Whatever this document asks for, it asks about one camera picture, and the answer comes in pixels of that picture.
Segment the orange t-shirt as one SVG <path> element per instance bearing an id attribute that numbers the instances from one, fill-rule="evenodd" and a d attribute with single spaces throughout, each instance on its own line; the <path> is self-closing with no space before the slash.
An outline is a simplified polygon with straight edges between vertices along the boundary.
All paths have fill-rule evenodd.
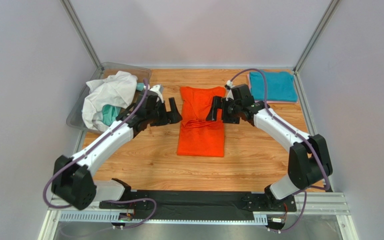
<path id="1" fill-rule="evenodd" d="M 207 121 L 213 97 L 224 97 L 223 87 L 194 88 L 182 86 L 182 121 L 180 122 L 177 155 L 192 157 L 223 157 L 225 127 L 221 120 Z"/>

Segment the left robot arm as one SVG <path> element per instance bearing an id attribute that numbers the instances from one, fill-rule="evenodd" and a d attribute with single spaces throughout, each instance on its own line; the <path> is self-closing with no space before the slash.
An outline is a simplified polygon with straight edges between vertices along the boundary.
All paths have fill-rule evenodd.
<path id="1" fill-rule="evenodd" d="M 143 91 L 137 102 L 121 111 L 112 125 L 83 150 L 54 163 L 53 176 L 45 188 L 63 199 L 68 207 L 86 209 L 93 202 L 121 201 L 127 184 L 119 179 L 94 180 L 103 163 L 120 147 L 133 140 L 148 126 L 165 126 L 182 121 L 175 98 L 168 99 L 170 109 L 160 94 Z"/>

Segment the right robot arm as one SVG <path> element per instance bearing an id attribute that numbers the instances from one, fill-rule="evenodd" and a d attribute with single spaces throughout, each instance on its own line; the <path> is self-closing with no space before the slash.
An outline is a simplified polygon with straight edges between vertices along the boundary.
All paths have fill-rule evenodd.
<path id="1" fill-rule="evenodd" d="M 244 120 L 269 134 L 287 151 L 287 173 L 264 190 L 272 201 L 283 200 L 321 180 L 327 181 L 333 173 L 326 139 L 294 127 L 276 114 L 266 101 L 255 101 L 246 84 L 229 88 L 227 97 L 212 98 L 206 120 L 218 119 L 225 124 L 239 124 Z"/>

